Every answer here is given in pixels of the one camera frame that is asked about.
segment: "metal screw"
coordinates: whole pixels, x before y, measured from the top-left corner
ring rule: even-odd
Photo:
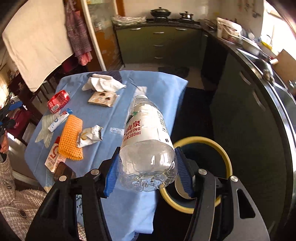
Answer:
[[[60,176],[59,177],[59,181],[64,182],[65,180],[67,180],[67,176]]]
[[[199,169],[198,173],[201,174],[201,175],[206,175],[207,171],[205,169]]]
[[[100,171],[99,171],[98,169],[92,169],[92,170],[91,170],[91,174],[94,175],[94,176],[95,176],[95,175],[98,175],[99,172],[100,172]]]
[[[231,176],[230,180],[233,182],[237,182],[239,179],[236,176]]]

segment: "table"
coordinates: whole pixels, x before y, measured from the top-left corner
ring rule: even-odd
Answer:
[[[117,91],[113,107],[104,107],[87,103],[93,91],[82,91],[82,86],[93,73],[76,74],[61,79],[57,91],[65,89],[70,92],[71,100],[64,108],[70,108],[73,114],[83,120],[83,128],[100,125],[103,127],[103,141],[83,148],[81,161],[67,159],[77,177],[85,175],[93,168],[98,168],[103,160],[111,158],[117,146],[121,146],[124,122],[132,98],[137,94],[146,94],[163,113],[168,132],[172,132],[175,115],[181,104],[182,93],[187,81],[175,75],[146,71],[107,71],[97,72],[113,76],[126,85]],[[42,186],[53,185],[53,174],[44,163],[50,148],[61,135],[61,124],[53,134],[51,145],[45,148],[42,141],[35,143],[41,130],[41,122],[36,127],[25,152],[25,160]],[[156,192],[132,192],[124,190],[119,182],[108,199],[102,199],[106,222],[113,240],[129,241],[134,233],[152,233],[153,216],[156,208]],[[81,207],[77,209],[77,220],[83,221]]]

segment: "person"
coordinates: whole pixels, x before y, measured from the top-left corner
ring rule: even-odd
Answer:
[[[15,190],[15,182],[8,156],[7,132],[1,143],[1,153],[7,158],[0,163],[0,211],[15,234],[25,241],[30,224],[34,219],[46,192],[39,190]],[[86,240],[84,228],[78,223],[78,234],[81,240]]]

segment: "button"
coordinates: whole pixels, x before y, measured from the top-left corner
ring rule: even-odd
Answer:
[[[27,217],[27,213],[26,213],[23,209],[19,210],[19,214],[20,214],[23,218],[26,218],[26,217]]]

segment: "plastic water bottle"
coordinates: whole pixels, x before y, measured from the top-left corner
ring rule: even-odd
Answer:
[[[163,115],[145,95],[137,95],[130,105],[119,156],[118,178],[127,189],[154,191],[177,176],[176,154]]]

